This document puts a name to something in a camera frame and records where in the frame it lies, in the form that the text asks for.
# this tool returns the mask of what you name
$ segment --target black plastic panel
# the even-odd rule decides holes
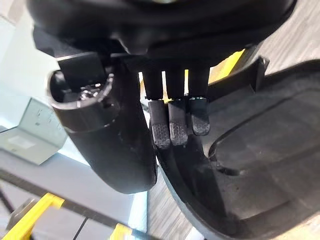
[[[320,61],[266,76],[258,92],[254,64],[230,77],[247,87],[225,79],[226,94],[210,98],[209,135],[157,153],[173,197],[209,240],[271,239],[320,210]]]

